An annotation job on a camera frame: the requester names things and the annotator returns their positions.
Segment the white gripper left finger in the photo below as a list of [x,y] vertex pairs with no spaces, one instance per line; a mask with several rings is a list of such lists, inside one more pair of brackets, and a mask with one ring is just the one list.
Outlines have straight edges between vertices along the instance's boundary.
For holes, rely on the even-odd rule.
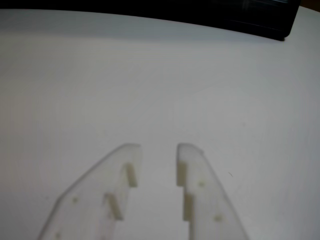
[[138,186],[142,147],[126,143],[93,165],[56,200],[38,239],[111,240]]

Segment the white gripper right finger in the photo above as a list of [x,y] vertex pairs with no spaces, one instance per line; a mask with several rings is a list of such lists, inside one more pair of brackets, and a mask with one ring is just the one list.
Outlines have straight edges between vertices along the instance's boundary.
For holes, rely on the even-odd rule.
[[248,235],[204,152],[191,143],[176,150],[176,184],[191,240],[246,240]]

